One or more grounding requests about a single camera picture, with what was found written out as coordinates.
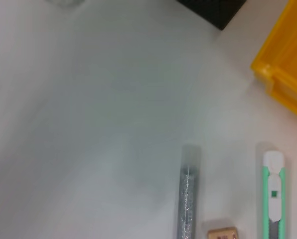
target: yellow plastic container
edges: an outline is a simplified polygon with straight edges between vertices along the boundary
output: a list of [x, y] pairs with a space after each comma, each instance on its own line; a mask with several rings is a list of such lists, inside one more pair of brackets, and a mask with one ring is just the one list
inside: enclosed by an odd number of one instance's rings
[[290, 0], [252, 69], [267, 92], [297, 113], [297, 0]]

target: silver glitter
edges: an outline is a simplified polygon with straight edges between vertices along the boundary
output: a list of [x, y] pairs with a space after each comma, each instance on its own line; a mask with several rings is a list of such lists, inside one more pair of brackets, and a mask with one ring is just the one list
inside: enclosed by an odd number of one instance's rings
[[194, 239], [198, 171], [182, 167], [179, 185], [177, 239]]

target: green box cutter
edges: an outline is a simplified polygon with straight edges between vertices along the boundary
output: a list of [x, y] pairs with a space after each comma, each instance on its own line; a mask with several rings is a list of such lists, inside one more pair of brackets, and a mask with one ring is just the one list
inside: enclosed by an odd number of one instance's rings
[[263, 183], [263, 239], [286, 239], [286, 172], [282, 153], [264, 154]]

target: black mesh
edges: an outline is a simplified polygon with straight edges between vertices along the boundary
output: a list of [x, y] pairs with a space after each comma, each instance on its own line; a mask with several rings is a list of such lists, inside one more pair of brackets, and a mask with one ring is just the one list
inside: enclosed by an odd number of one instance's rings
[[178, 0], [211, 24], [223, 30], [246, 0]]

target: clear plastic tube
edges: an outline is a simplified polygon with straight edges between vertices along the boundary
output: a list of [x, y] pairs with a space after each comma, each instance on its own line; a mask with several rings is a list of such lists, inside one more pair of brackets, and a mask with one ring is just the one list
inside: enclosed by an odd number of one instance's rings
[[187, 145], [183, 148], [180, 171], [177, 239], [194, 239], [196, 205], [201, 158], [200, 148]]

